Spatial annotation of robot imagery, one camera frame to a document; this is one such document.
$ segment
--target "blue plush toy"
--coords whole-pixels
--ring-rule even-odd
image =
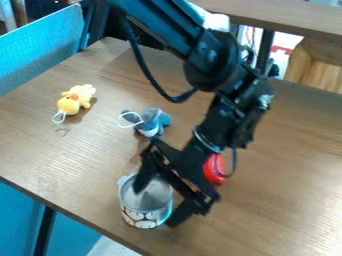
[[[171,125],[171,116],[160,108],[148,108],[139,114],[124,110],[121,116],[128,122],[136,124],[134,129],[146,137],[162,135],[164,127]]]

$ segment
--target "tin can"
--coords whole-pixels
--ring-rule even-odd
[[[135,194],[133,191],[135,177],[136,174],[132,174],[118,181],[122,217],[129,225],[140,229],[160,226],[172,212],[171,186],[160,177],[155,177],[143,191]]]

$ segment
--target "yellow duck toy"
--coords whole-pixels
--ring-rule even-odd
[[[54,123],[62,123],[66,115],[76,115],[80,107],[85,109],[91,107],[90,100],[96,89],[91,84],[75,85],[67,92],[62,92],[62,97],[57,101],[58,112],[52,117]]]

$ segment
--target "metal pole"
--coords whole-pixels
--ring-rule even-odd
[[[262,75],[266,75],[267,62],[270,57],[274,34],[274,31],[267,29],[264,29],[262,33],[261,44],[256,65],[257,69],[260,71]]]
[[[50,235],[55,221],[56,212],[45,206],[43,219],[40,224],[39,234],[34,249],[34,256],[45,256],[49,245]]]

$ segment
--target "blue panel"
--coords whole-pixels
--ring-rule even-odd
[[[44,206],[0,183],[0,255],[33,255]],[[85,256],[100,238],[96,231],[56,215],[47,256]]]
[[[0,96],[75,54],[83,27],[72,5],[0,36]]]
[[[100,237],[96,231],[58,214],[47,256],[85,256]]]
[[[43,207],[0,183],[0,255],[32,255]]]

